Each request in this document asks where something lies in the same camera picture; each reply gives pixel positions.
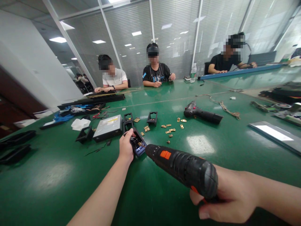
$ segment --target water bottle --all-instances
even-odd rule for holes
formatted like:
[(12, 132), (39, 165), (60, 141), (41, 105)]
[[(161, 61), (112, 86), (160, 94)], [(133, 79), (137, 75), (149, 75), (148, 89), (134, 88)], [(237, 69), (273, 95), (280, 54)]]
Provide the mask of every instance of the water bottle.
[(197, 73), (197, 64), (194, 63), (192, 68), (191, 68), (191, 73), (190, 73), (190, 83), (193, 83), (195, 82), (195, 74)]

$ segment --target ceiling light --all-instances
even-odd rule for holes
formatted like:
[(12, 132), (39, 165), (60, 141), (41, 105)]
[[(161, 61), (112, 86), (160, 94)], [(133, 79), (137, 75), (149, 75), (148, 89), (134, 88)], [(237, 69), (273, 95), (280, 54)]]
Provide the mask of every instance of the ceiling light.
[(64, 30), (71, 30), (71, 29), (75, 29), (74, 27), (70, 26), (69, 24), (66, 24), (64, 22), (61, 21), (61, 25), (63, 27)]
[(170, 28), (171, 26), (172, 26), (172, 24), (163, 25), (162, 28), (161, 28), (161, 30), (166, 29), (166, 28)]
[(200, 22), (205, 18), (206, 16), (203, 16), (200, 18)]
[(62, 37), (56, 37), (53, 39), (49, 39), (50, 41), (55, 41), (55, 42), (59, 42), (59, 43), (64, 43), (66, 42), (66, 39), (62, 38)]
[(96, 43), (96, 44), (106, 43), (105, 41), (102, 41), (102, 40), (96, 40), (96, 41), (93, 41), (93, 42)]
[(136, 36), (136, 35), (142, 35), (141, 31), (137, 31), (137, 32), (134, 32), (132, 33), (133, 36)]

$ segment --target white t-shirt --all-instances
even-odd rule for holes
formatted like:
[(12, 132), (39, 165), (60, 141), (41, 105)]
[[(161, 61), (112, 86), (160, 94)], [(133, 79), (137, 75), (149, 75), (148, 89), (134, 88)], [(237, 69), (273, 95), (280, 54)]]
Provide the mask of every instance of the white t-shirt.
[(124, 81), (128, 81), (126, 74), (118, 68), (115, 68), (115, 75), (108, 75), (106, 72), (103, 73), (103, 85), (121, 85)]

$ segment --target vertical blinds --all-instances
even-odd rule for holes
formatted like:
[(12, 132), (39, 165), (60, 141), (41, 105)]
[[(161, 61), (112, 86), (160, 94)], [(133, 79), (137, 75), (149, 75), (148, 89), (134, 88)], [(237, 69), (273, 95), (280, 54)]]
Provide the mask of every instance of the vertical blinds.
[[(110, 8), (104, 13), (122, 69), (130, 79), (131, 86), (142, 85), (143, 69), (147, 65), (146, 47), (152, 39), (149, 1)], [(132, 35), (139, 31), (141, 35)]]
[[(64, 22), (75, 28), (66, 32), (94, 82), (97, 86), (102, 86), (102, 72), (98, 66), (98, 55), (109, 55), (115, 67), (120, 68), (102, 14), (97, 12), (91, 15), (67, 19)], [(105, 43), (93, 43), (93, 41), (97, 40), (105, 41)]]
[(294, 13), (299, 0), (256, 0), (245, 23), (252, 54), (269, 52)]
[(190, 74), (199, 1), (152, 0), (159, 60), (180, 79)]
[(223, 38), (237, 34), (249, 0), (203, 0), (194, 62), (198, 74), (204, 74), (204, 63), (223, 49)]

